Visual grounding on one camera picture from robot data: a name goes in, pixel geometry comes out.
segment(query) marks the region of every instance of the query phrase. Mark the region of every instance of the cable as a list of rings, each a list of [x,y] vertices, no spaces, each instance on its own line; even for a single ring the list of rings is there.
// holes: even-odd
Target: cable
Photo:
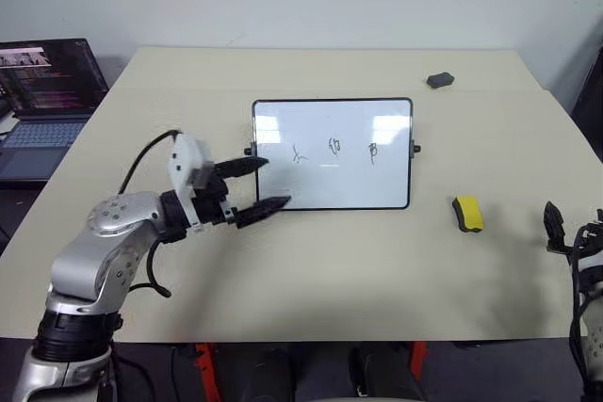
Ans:
[[[572,356],[574,357],[574,361],[576,362],[576,366],[580,372],[580,376],[582,377],[582,382],[584,386],[588,384],[588,372],[586,369],[586,361],[584,360],[584,351],[582,350],[582,333],[580,331],[580,318],[584,313],[588,304],[592,301],[592,299],[588,296],[585,296],[585,301],[582,306],[580,306],[580,293],[579,293],[579,271],[578,271],[578,261],[579,261],[579,246],[582,240],[582,236],[586,227],[581,227],[574,239],[574,247],[572,247],[572,321],[570,323],[569,328],[569,348],[572,352]]]
[[[137,289],[142,289],[142,288],[150,288],[150,289],[155,289],[156,292],[162,297],[165,297],[165,298],[171,297],[171,291],[167,287],[162,286],[161,284],[159,284],[157,282],[157,279],[155,278],[155,273],[153,271],[153,260],[155,258],[155,252],[157,251],[157,248],[159,247],[160,243],[161,243],[161,239],[157,238],[155,240],[155,242],[151,245],[151,248],[149,249],[149,254],[147,255],[146,267],[147,267],[147,278],[149,279],[149,282],[142,282],[140,284],[135,284],[130,287],[128,292],[136,291]]]
[[[125,191],[125,189],[127,188],[128,184],[130,182],[130,179],[132,179],[132,175],[134,174],[136,167],[139,165],[140,161],[142,160],[142,157],[144,157],[144,155],[149,150],[151,150],[151,148],[153,148],[154,145],[156,145],[161,140],[163,140],[164,138],[167,138],[167,137],[171,137],[175,140],[176,136],[178,134],[182,134],[182,132],[177,129],[170,129],[169,131],[164,132],[160,136],[155,137],[144,148],[142,148],[142,151],[139,153],[137,158],[134,160],[134,163],[130,167],[130,170],[128,170],[127,174],[125,175],[125,179],[123,179],[122,185],[120,186],[120,190],[117,193],[122,194]]]
[[[111,381],[111,364],[110,360],[106,363],[105,372],[101,375],[101,381],[99,383],[99,392],[97,395],[98,401],[103,400],[114,400],[117,395],[115,394],[115,389],[117,385],[114,385]]]
[[[151,400],[155,402],[157,400],[157,393],[155,390],[155,384],[153,383],[153,379],[151,378],[149,371],[142,364],[138,364],[137,362],[133,362],[131,360],[128,360],[127,358],[118,357],[118,360],[123,364],[133,367],[134,369],[140,372],[140,375],[149,387],[149,392],[151,393]]]
[[[12,237],[10,237],[8,235],[7,230],[5,230],[4,228],[2,228],[2,226],[0,226],[0,233],[2,233],[3,235],[5,235],[8,240],[10,240],[12,238]]]
[[[117,400],[123,400],[123,385],[122,385],[122,369],[120,368],[119,357],[117,355],[117,349],[113,340],[109,343],[111,346],[111,364],[113,365],[113,375],[115,377],[115,391],[117,393]]]
[[[170,358],[170,375],[171,375],[171,386],[173,388],[173,393],[176,396],[176,402],[180,402],[180,392],[178,391],[178,385],[176,385],[176,373],[174,372],[174,357],[176,354],[176,347],[171,348],[171,358]]]

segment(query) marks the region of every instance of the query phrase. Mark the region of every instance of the laptop keyboard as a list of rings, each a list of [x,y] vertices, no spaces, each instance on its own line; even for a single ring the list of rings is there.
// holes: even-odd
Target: laptop keyboard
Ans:
[[[2,142],[3,148],[62,148],[70,146],[84,122],[20,123]]]

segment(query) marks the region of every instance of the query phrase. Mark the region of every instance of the floor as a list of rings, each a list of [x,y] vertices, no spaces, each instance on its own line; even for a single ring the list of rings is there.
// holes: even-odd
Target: floor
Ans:
[[[38,195],[39,190],[0,190],[0,256]]]
[[[30,342],[0,339],[0,400],[10,400],[23,355]],[[275,344],[220,345],[216,354],[222,402],[237,402],[257,356]],[[302,349],[296,402],[354,396],[348,378],[349,343],[297,343]],[[176,400],[174,376],[183,402],[205,401],[191,347],[118,344],[121,356],[144,365],[155,383],[157,400]],[[421,379],[431,402],[569,402],[579,401],[580,382],[565,339],[546,339],[480,346],[429,343]],[[405,360],[400,356],[400,364]],[[126,401],[149,400],[138,371],[122,365]]]

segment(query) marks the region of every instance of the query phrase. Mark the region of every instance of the whiteboard eraser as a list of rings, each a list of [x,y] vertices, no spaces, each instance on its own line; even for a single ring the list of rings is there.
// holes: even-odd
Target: whiteboard eraser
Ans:
[[[459,221],[459,229],[465,233],[479,233],[483,230],[483,218],[481,217],[478,199],[464,196],[456,197],[452,207]]]
[[[449,72],[440,72],[427,78],[427,85],[431,88],[446,87],[452,85],[452,82],[454,82],[454,77]]]

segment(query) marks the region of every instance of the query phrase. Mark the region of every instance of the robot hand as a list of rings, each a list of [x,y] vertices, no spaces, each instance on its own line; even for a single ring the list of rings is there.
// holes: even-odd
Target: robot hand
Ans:
[[[171,295],[153,274],[159,244],[182,240],[189,228],[199,232],[207,223],[243,228],[289,201],[274,197],[238,210],[227,200],[224,180],[253,173],[268,160],[251,156],[214,164],[193,136],[177,131],[173,136],[168,168],[174,190],[121,193],[147,147],[120,194],[92,209],[84,230],[53,262],[46,310],[25,355],[14,401],[29,400],[40,390],[98,386],[106,379],[113,333],[122,326],[119,310],[128,293],[149,287]],[[149,282],[131,286],[147,252]]]

